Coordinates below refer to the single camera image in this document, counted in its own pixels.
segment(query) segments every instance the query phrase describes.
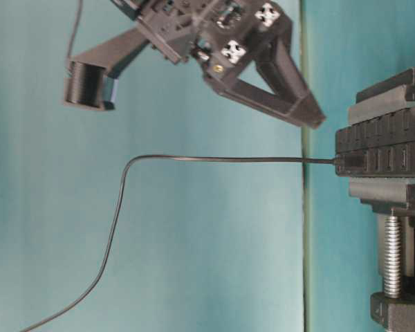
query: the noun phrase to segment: teal wall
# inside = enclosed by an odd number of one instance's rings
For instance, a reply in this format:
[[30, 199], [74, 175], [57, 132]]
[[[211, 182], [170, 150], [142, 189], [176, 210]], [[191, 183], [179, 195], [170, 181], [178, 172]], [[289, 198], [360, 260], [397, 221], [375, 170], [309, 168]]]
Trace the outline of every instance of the teal wall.
[[[280, 3], [298, 20], [298, 2]], [[195, 63], [151, 49], [122, 77], [117, 111], [63, 107], [75, 6], [0, 1], [0, 332], [92, 280], [132, 156], [301, 154], [298, 128], [217, 97]], [[85, 1], [76, 51], [130, 26], [109, 1]], [[40, 331], [302, 331], [302, 255], [299, 165], [145, 162], [101, 284]]]
[[[334, 155], [334, 133], [347, 126], [358, 91], [415, 66], [415, 0], [305, 0], [304, 65], [328, 115], [311, 132], [308, 153]], [[369, 314], [381, 290], [376, 219], [348, 197], [348, 180], [308, 167], [309, 331], [383, 331]]]

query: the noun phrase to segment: teal backdrop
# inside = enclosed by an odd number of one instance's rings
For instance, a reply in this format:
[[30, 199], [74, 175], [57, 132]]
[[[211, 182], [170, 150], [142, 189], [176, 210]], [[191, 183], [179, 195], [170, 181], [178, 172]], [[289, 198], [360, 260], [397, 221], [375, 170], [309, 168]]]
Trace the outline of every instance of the teal backdrop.
[[[304, 0], [304, 68], [327, 122], [308, 154], [332, 156], [356, 93], [415, 66], [415, 0]], [[376, 218], [331, 167], [307, 168], [308, 331], [384, 331], [370, 319], [381, 291]]]
[[[280, 3], [298, 22], [297, 0]], [[122, 76], [117, 111], [62, 106], [75, 7], [0, 1], [0, 332], [88, 286], [132, 156], [301, 154], [298, 128], [221, 99], [194, 62], [172, 66], [150, 48]], [[109, 0], [85, 0], [75, 52], [130, 27]], [[100, 285], [39, 331], [303, 330], [299, 165], [144, 162], [124, 198]]]

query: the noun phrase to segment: threaded rod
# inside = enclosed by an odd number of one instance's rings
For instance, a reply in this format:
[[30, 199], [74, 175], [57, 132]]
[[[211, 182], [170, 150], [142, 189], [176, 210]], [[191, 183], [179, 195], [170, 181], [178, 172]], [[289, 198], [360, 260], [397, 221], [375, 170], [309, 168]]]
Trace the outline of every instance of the threaded rod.
[[401, 296], [403, 287], [403, 238], [401, 222], [397, 216], [389, 216], [385, 225], [385, 295], [392, 299]]

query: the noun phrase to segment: wire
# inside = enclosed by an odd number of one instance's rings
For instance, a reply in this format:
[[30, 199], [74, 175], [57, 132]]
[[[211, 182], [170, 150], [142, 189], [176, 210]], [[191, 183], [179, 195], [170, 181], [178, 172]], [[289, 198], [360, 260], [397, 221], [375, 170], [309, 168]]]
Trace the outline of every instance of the wire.
[[118, 194], [118, 200], [116, 205], [116, 212], [113, 216], [111, 230], [109, 231], [109, 240], [106, 245], [106, 250], [103, 256], [103, 262], [100, 266], [97, 276], [92, 281], [91, 285], [71, 304], [64, 307], [62, 310], [58, 311], [52, 316], [45, 318], [44, 320], [35, 323], [26, 329], [21, 330], [21, 332], [29, 332], [32, 331], [50, 321], [58, 318], [59, 316], [67, 313], [72, 308], [77, 306], [88, 294], [97, 286], [98, 282], [100, 281], [101, 277], [103, 276], [103, 272], [106, 268], [109, 254], [111, 252], [113, 236], [116, 231], [117, 223], [118, 223], [118, 216], [120, 215], [120, 209], [122, 207], [123, 202], [123, 194], [125, 192], [125, 184], [126, 184], [126, 177], [134, 163], [142, 160], [151, 160], [151, 159], [160, 159], [160, 160], [176, 160], [176, 161], [185, 161], [185, 162], [204, 162], [204, 163], [313, 163], [313, 164], [327, 164], [327, 165], [334, 165], [335, 159], [309, 159], [309, 158], [282, 158], [282, 157], [270, 157], [270, 158], [223, 158], [223, 157], [186, 157], [186, 156], [169, 156], [164, 154], [152, 154], [152, 155], [144, 155], [138, 156], [131, 159], [123, 169], [121, 183], [120, 183], [120, 191]]
[[74, 47], [75, 37], [77, 36], [78, 26], [80, 25], [80, 20], [82, 19], [82, 13], [83, 13], [83, 0], [78, 0], [77, 11], [75, 12], [75, 21], [74, 21], [71, 36], [69, 37], [68, 50], [66, 52], [66, 59], [65, 59], [66, 70], [68, 71], [68, 73], [71, 73], [69, 62], [71, 60], [72, 50]]

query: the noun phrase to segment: brass screw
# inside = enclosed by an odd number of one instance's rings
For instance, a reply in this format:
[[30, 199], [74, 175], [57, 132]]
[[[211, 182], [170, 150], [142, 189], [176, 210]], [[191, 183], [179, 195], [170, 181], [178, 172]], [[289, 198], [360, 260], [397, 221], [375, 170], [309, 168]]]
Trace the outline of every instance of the brass screw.
[[220, 73], [224, 72], [224, 67], [220, 64], [216, 64], [214, 66], [214, 72], [220, 74]]

